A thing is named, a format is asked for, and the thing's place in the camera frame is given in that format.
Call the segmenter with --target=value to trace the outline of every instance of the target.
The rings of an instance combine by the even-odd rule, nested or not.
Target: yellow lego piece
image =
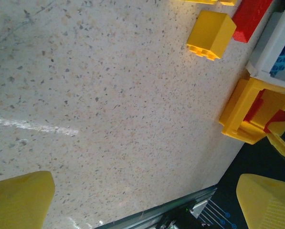
[[[41,229],[54,189],[49,171],[0,181],[0,229]]]
[[[259,92],[264,89],[260,110],[250,122],[244,121]],[[254,78],[240,79],[219,119],[224,126],[222,133],[255,144],[266,136],[264,127],[278,110],[285,110],[285,88]]]
[[[285,229],[285,182],[242,174],[236,194],[248,228]]]
[[[194,3],[203,3],[203,4],[215,4],[218,0],[183,0],[183,1],[189,1]]]
[[[225,6],[234,6],[237,0],[220,0],[220,3]]]
[[[191,52],[214,61],[223,56],[235,29],[228,14],[202,10],[187,45]]]
[[[285,141],[281,138],[285,132],[285,122],[273,122],[267,128],[271,131],[266,135],[268,140],[285,157]]]

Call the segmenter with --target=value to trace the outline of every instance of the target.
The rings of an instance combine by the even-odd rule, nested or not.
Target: floor
[[[217,120],[272,7],[221,60],[185,44],[201,9],[236,8],[0,1],[0,180],[52,172],[45,229],[95,228],[220,180],[243,144]]]

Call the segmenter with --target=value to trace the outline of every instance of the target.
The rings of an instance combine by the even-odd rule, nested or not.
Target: yellow plastic corner
[[[220,0],[220,3],[225,6],[234,6],[237,0]]]
[[[285,157],[285,141],[280,137],[285,132],[285,122],[273,122],[267,128],[271,131],[270,134],[266,135],[268,140]]]
[[[214,61],[220,59],[236,25],[226,13],[202,10],[187,40],[190,51]]]
[[[183,0],[183,1],[189,1],[194,3],[203,3],[203,4],[215,4],[218,0]]]
[[[264,104],[251,122],[245,122],[257,95],[264,89]],[[285,88],[254,78],[240,79],[219,119],[224,126],[222,133],[255,144],[266,136],[264,127],[278,110],[285,110]]]
[[[41,229],[53,195],[48,171],[0,181],[0,229]]]
[[[285,229],[285,182],[242,174],[236,193],[249,229]]]

